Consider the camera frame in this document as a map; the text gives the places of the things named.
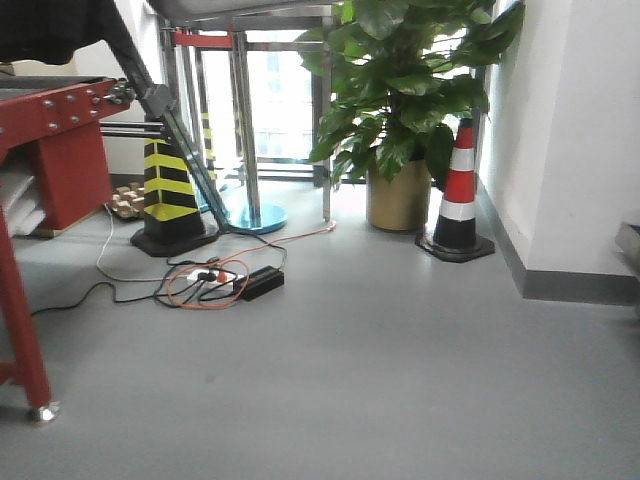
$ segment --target black power brick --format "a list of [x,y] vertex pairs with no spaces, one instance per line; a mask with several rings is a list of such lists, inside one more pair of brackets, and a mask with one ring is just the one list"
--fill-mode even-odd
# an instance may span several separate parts
[[240,294],[239,298],[251,301],[258,298],[274,288],[284,285],[284,272],[271,266],[262,267],[249,274],[248,278],[241,278],[233,282],[233,292],[237,293],[244,283],[247,286]]

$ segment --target cable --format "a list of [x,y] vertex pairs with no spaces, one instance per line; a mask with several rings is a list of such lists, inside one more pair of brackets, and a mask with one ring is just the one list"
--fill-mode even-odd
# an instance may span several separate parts
[[276,250],[280,250],[282,252],[282,261],[280,262],[280,267],[278,267],[278,270],[284,270],[284,267],[286,266],[287,263],[287,249],[284,247],[281,247],[280,245],[274,245],[272,242],[270,243],[268,240],[265,240],[264,238],[262,238],[260,235],[256,235],[255,233],[249,233],[249,232],[241,232],[241,231],[233,231],[231,232],[235,235],[240,235],[243,237],[251,237],[251,238],[255,238],[256,240],[262,242],[265,245],[268,245]]
[[107,214],[109,215],[109,223],[110,223],[110,231],[109,231],[109,235],[107,236],[107,240],[104,242],[104,244],[102,245],[102,250],[100,250],[100,255],[98,256],[98,259],[96,260],[96,268],[98,269],[98,271],[100,273],[102,273],[105,277],[107,277],[109,280],[113,280],[116,282],[128,282],[128,283],[150,283],[150,282],[161,282],[162,278],[121,278],[121,277],[117,277],[111,273],[106,272],[101,266],[100,266],[100,261],[102,260],[102,257],[104,257],[105,251],[107,249],[107,245],[109,245],[109,242],[111,242],[111,239],[113,238],[113,234],[115,232],[115,226],[113,223],[113,212],[111,212],[111,209],[109,208],[109,206],[107,204],[103,205],[104,209],[107,211]]
[[[240,275],[238,273],[233,272],[233,271],[228,270],[228,269],[225,268],[225,266],[228,265],[228,264],[238,263],[238,264],[240,264],[240,265],[242,265],[244,267],[244,275],[245,276],[248,276],[250,274],[249,266],[244,261],[242,261],[240,259],[237,259],[236,257],[238,257],[240,255],[243,255],[245,253],[262,250],[262,249],[267,248],[267,247],[276,248],[276,249],[281,250],[283,252],[283,261],[282,261],[282,264],[281,264],[281,269],[282,269],[282,268],[284,268],[284,264],[285,264],[285,261],[286,261],[287,250],[284,247],[281,247],[281,246],[276,245],[276,244],[282,243],[282,242],[286,242],[286,241],[290,241],[290,240],[296,240],[296,239],[300,239],[300,238],[309,237],[311,235],[317,235],[319,233],[332,232],[336,228],[336,223],[334,221],[334,222],[331,223],[331,225],[329,225],[329,227],[326,227],[326,228],[314,230],[312,232],[308,232],[308,233],[304,233],[304,234],[300,234],[300,235],[292,235],[292,236],[288,236],[288,237],[281,237],[281,238],[278,238],[278,239],[272,240],[272,241],[265,240],[265,239],[259,237],[258,235],[246,234],[244,232],[233,232],[233,233],[236,233],[236,234],[239,234],[239,235],[247,235],[247,236],[254,237],[254,238],[260,240],[261,242],[263,242],[263,245],[260,245],[258,247],[247,248],[247,249],[241,250],[239,252],[236,252],[236,253],[234,253],[232,255],[227,256],[224,259],[220,259],[219,257],[211,257],[206,262],[194,262],[194,261],[191,261],[191,260],[183,260],[181,262],[171,262],[170,259],[167,258],[166,259],[166,263],[171,268],[169,268],[169,270],[167,270],[167,272],[164,274],[164,276],[162,278],[153,279],[153,280],[152,279],[119,279],[118,277],[111,276],[111,275],[105,273],[104,271],[102,271],[102,269],[99,266],[100,260],[102,259],[103,255],[104,255],[104,252],[105,252],[105,249],[106,249],[108,243],[110,242],[111,238],[113,237],[113,233],[114,233],[113,216],[111,215],[111,213],[110,213],[110,218],[111,218],[111,222],[112,222],[111,223],[111,231],[109,233],[109,236],[108,236],[106,242],[104,243],[104,245],[102,247],[102,250],[100,252],[100,256],[98,257],[98,260],[96,261],[96,267],[98,268],[98,270],[103,275],[106,275],[108,278],[110,278],[112,280],[115,280],[115,281],[120,281],[120,282],[152,282],[152,281],[157,281],[158,282],[158,286],[153,291],[153,293],[151,293],[149,295],[144,295],[144,296],[141,296],[141,297],[119,299],[117,297],[117,287],[116,287],[116,285],[114,285],[111,282],[102,281],[102,282],[97,282],[97,283],[93,284],[91,287],[89,287],[89,289],[75,303],[72,303],[70,305],[64,305],[64,306],[41,308],[39,310],[35,310],[34,312],[32,312],[31,316],[40,315],[40,314],[45,313],[45,312],[65,311],[65,310],[71,310],[71,309],[77,308],[80,305],[82,305],[87,300],[87,298],[89,298],[91,293],[94,290],[96,290],[98,287],[100,287],[100,286],[107,286],[111,290],[111,300],[115,304],[127,304],[127,303],[134,303],[134,302],[139,302],[139,301],[143,301],[143,300],[151,300],[151,299],[153,299],[157,303],[159,303],[159,304],[161,304],[161,305],[163,305],[165,307],[168,307],[168,308],[186,308],[186,309],[194,309],[194,310],[212,310],[212,309],[228,308],[228,307],[232,306],[236,302],[236,300],[238,298],[240,298],[240,296],[242,295],[242,292],[246,288],[246,282],[243,282],[242,286],[235,292],[224,294],[224,295],[220,295],[220,296],[214,296],[214,297],[207,297],[207,295],[209,295],[209,294],[221,289],[223,286],[226,286],[226,285],[229,285],[229,284],[233,284],[233,282],[235,280],[240,278]],[[178,272],[173,273],[178,267],[183,267],[183,268],[181,268]],[[181,290],[174,291],[172,287],[175,284],[175,282],[179,278],[183,278],[185,276],[184,274],[186,272],[188,272],[190,270],[194,270],[196,268],[215,268],[219,272],[224,272],[225,274],[231,275],[232,278],[230,280],[226,280],[225,282],[221,282],[219,285],[216,285],[214,287],[206,289],[206,290],[204,290],[202,292],[201,292],[201,290],[203,289],[205,283],[207,283],[207,282],[205,280],[201,280],[201,279],[198,279],[197,281],[193,282],[192,284],[187,285],[185,288],[183,288]],[[163,287],[165,286],[165,284],[166,284],[166,290],[167,290],[166,293],[160,293],[162,291]],[[187,298],[185,298],[184,300],[180,300],[178,298],[180,295],[186,294],[190,290],[193,290],[193,291],[191,293],[189,293]],[[213,305],[207,305],[207,304],[204,303],[204,302],[211,302],[211,301],[217,301],[219,303],[215,303]]]
[[[276,244],[278,243],[282,243],[282,242],[286,242],[286,241],[290,241],[290,240],[298,240],[300,238],[306,238],[306,237],[310,237],[312,235],[318,235],[320,233],[328,233],[328,232],[333,232],[336,228],[336,222],[332,221],[331,224],[328,227],[325,228],[321,228],[318,230],[313,230],[311,232],[308,233],[303,233],[303,234],[298,234],[298,235],[291,235],[291,236],[287,236],[287,237],[280,237],[276,240],[272,240],[272,241],[268,241],[268,240],[264,240],[260,237],[258,237],[257,235],[251,235],[254,236],[256,238],[258,238],[260,241],[264,242],[264,245],[260,245],[258,247],[253,247],[253,248],[247,248],[244,250],[241,250],[237,253],[234,253],[232,255],[229,255],[221,260],[217,260],[215,262],[211,262],[211,263],[205,263],[205,264],[200,264],[198,266],[195,265],[190,265],[187,266],[185,268],[182,268],[181,270],[179,270],[178,272],[176,272],[175,274],[173,274],[170,278],[169,281],[167,283],[167,296],[169,297],[169,301],[176,305],[177,307],[180,308],[187,308],[187,309],[193,309],[193,310],[213,310],[213,309],[221,309],[221,308],[227,308],[231,305],[233,305],[233,303],[235,303],[235,301],[240,298],[240,296],[242,295],[242,292],[244,291],[244,289],[246,288],[247,282],[243,282],[241,288],[238,289],[237,292],[234,293],[234,295],[226,302],[223,303],[217,303],[214,305],[203,305],[201,303],[192,303],[189,301],[182,301],[177,299],[177,293],[172,292],[172,286],[173,284],[176,282],[176,280],[181,276],[184,275],[186,272],[190,271],[190,270],[194,270],[195,268],[201,268],[201,267],[210,267],[210,268],[223,268],[225,265],[229,264],[229,263],[240,263],[242,266],[244,266],[245,271],[246,271],[246,276],[248,277],[249,274],[251,273],[251,270],[249,269],[249,266],[243,262],[242,260],[237,259],[236,257],[239,257],[240,255],[243,255],[245,253],[249,253],[249,252],[255,252],[258,250],[262,250],[265,249],[267,247],[272,247],[272,248],[278,248],[278,246]],[[286,260],[286,255],[283,257],[283,265],[284,265],[284,260]]]

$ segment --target red stripe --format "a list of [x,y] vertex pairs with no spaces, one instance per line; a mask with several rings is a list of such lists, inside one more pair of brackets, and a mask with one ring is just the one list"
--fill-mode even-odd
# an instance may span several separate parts
[[176,45],[185,47],[209,47],[209,48],[231,48],[233,38],[231,35],[198,35],[195,33],[183,33],[177,31],[173,34]]
[[453,203],[469,203],[475,199],[475,172],[460,172],[449,170],[445,200]]
[[458,130],[455,146],[457,148],[473,148],[473,128],[463,127]]

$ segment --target red table leg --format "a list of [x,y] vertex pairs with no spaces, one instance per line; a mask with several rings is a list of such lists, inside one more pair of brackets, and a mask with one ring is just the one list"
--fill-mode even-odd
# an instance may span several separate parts
[[0,364],[0,378],[13,376],[25,389],[32,407],[31,418],[36,422],[49,422],[56,417],[58,404],[51,401],[51,388],[1,208],[0,304],[15,356],[15,363]]

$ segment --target gold plant pot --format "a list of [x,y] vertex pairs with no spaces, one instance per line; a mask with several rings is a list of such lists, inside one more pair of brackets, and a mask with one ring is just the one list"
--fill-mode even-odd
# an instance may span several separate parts
[[409,162],[389,182],[375,168],[367,173],[367,220],[395,232],[423,228],[427,221],[431,176],[425,162]]

